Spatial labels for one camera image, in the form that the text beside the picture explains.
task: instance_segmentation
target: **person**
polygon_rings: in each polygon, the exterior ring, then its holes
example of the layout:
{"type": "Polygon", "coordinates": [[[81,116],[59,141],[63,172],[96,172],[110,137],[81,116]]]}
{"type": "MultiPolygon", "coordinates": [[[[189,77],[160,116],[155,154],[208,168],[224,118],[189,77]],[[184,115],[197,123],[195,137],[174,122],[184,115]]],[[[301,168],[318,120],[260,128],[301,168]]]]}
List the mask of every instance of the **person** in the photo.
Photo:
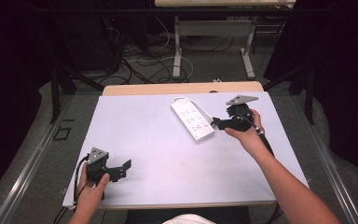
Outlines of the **person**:
{"type": "MultiPolygon", "coordinates": [[[[252,112],[255,116],[255,125],[264,132],[260,115],[256,110],[252,109],[252,112]]],[[[269,153],[254,128],[246,132],[225,128],[225,132],[238,139],[242,147],[260,166],[289,223],[339,223],[331,209],[269,153]]],[[[82,169],[80,188],[87,183],[86,168],[87,164],[82,169]]],[[[104,175],[95,189],[89,186],[83,189],[70,223],[90,222],[108,181],[109,175],[104,175]]]]}

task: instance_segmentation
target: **desk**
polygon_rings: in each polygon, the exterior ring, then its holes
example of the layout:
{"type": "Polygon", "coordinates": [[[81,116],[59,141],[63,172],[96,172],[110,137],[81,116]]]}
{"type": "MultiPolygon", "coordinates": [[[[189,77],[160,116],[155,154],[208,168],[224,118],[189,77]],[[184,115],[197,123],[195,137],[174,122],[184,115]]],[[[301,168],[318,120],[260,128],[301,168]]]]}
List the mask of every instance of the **desk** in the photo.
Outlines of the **desk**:
{"type": "MultiPolygon", "coordinates": [[[[107,186],[100,208],[206,207],[276,201],[258,165],[236,139],[216,130],[211,137],[194,142],[171,110],[171,100],[177,96],[189,97],[222,119],[227,119],[226,101],[239,93],[258,96],[259,100],[248,105],[262,115],[276,158],[308,185],[269,94],[262,90],[257,82],[107,87],[96,106],[79,159],[97,147],[109,152],[108,167],[121,166],[127,160],[132,160],[132,167],[126,178],[107,186]]],[[[63,206],[72,205],[73,182],[74,178],[63,206]]]]}
{"type": "MultiPolygon", "coordinates": [[[[156,0],[157,7],[253,7],[293,5],[296,0],[156,0]]],[[[175,59],[172,77],[180,76],[182,49],[181,35],[238,35],[247,36],[246,46],[241,56],[249,79],[255,79],[255,72],[249,58],[249,51],[255,34],[257,17],[250,21],[180,21],[175,17],[175,59]]]]}

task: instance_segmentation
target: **gray carpet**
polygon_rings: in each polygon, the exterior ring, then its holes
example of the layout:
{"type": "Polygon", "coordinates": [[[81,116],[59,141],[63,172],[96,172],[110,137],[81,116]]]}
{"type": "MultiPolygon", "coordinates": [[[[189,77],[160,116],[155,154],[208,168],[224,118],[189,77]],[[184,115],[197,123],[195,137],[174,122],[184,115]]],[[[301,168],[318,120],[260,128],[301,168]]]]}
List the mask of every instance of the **gray carpet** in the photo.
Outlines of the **gray carpet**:
{"type": "MultiPolygon", "coordinates": [[[[192,49],[196,47],[198,49],[211,49],[223,39],[224,37],[195,37],[190,38],[189,41],[191,42],[192,49]]],[[[217,77],[223,81],[247,80],[239,53],[239,47],[242,47],[241,41],[243,40],[235,38],[232,47],[222,52],[215,51],[213,53],[207,53],[185,51],[183,56],[192,62],[193,74],[190,81],[210,82],[217,77]]],[[[262,75],[275,43],[276,38],[274,36],[261,36],[258,38],[256,54],[251,55],[254,70],[257,75],[256,80],[263,84],[267,81],[262,75]]],[[[128,58],[128,60],[136,58],[137,56],[132,56],[128,58]]],[[[142,74],[147,74],[150,77],[158,70],[164,68],[161,64],[148,67],[136,63],[132,64],[134,64],[133,67],[135,70],[142,71],[142,74]]],[[[189,74],[191,66],[186,63],[186,61],[183,61],[183,67],[187,71],[187,74],[189,74]]],[[[120,69],[116,75],[128,77],[129,72],[120,69]]],[[[151,79],[158,82],[159,78],[168,76],[168,72],[162,72],[156,74],[151,79]]],[[[110,78],[104,81],[103,84],[118,84],[120,81],[122,80],[118,78],[110,78]]],[[[142,83],[142,81],[133,77],[131,84],[136,83],[142,83]]],[[[9,214],[11,217],[9,223],[51,223],[61,209],[63,195],[60,192],[62,188],[65,188],[69,184],[72,172],[76,166],[75,163],[78,158],[78,152],[82,146],[98,97],[98,93],[94,94],[95,92],[92,92],[90,87],[84,83],[77,82],[76,85],[80,89],[78,95],[69,97],[70,104],[56,124],[58,129],[63,130],[56,138],[65,137],[65,132],[70,128],[68,138],[66,140],[48,141],[46,153],[43,155],[43,160],[35,167],[35,173],[31,183],[29,186],[26,186],[27,189],[19,203],[14,204],[13,213],[9,214]]],[[[301,119],[301,112],[296,108],[294,98],[289,96],[286,90],[287,83],[283,83],[271,90],[270,95],[300,165],[305,175],[310,179],[310,187],[332,207],[342,223],[349,223],[331,187],[330,181],[324,172],[324,168],[320,163],[315,145],[312,143],[313,140],[310,139],[309,130],[306,129],[304,121],[301,119]]],[[[49,128],[48,122],[51,116],[49,85],[44,86],[40,91],[43,95],[43,102],[37,118],[34,121],[34,125],[19,149],[18,155],[7,170],[7,174],[0,182],[0,209],[16,183],[16,180],[21,175],[24,165],[28,162],[31,155],[40,148],[40,142],[49,128]]],[[[328,123],[325,120],[323,109],[317,102],[314,105],[314,119],[318,133],[324,143],[328,145],[328,123]]],[[[334,159],[339,173],[349,188],[353,202],[358,208],[358,169],[340,158],[334,157],[334,159]]],[[[270,214],[272,214],[272,209],[273,206],[251,206],[252,222],[264,223],[270,214]]],[[[126,211],[108,211],[104,216],[105,223],[123,223],[126,214],[126,211]]],[[[103,215],[104,211],[99,211],[94,216],[92,223],[101,223],[103,215]]],[[[62,223],[67,222],[70,216],[69,211],[64,216],[62,223]]],[[[284,217],[280,217],[277,220],[277,223],[286,222],[284,217]]]]}

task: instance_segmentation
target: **power strip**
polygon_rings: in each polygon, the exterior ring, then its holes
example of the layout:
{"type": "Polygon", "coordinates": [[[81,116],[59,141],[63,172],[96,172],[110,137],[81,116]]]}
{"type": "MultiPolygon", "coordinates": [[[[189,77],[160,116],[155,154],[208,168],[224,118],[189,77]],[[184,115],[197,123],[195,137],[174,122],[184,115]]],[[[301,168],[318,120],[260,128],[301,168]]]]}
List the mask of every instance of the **power strip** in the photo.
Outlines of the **power strip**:
{"type": "Polygon", "coordinates": [[[196,142],[214,133],[214,128],[189,99],[178,99],[171,107],[196,142]]]}

